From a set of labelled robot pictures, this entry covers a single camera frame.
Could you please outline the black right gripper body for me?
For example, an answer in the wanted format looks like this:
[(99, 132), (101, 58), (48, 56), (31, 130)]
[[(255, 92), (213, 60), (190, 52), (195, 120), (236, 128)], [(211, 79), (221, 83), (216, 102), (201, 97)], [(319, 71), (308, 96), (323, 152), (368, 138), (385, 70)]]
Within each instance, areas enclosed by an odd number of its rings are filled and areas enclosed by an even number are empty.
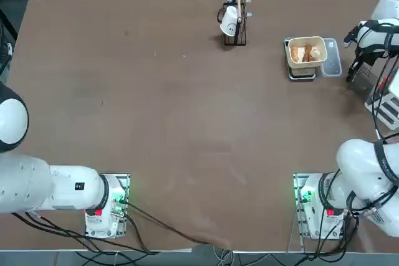
[(361, 61), (376, 61), (385, 54), (384, 49), (374, 47), (359, 48), (358, 50)]

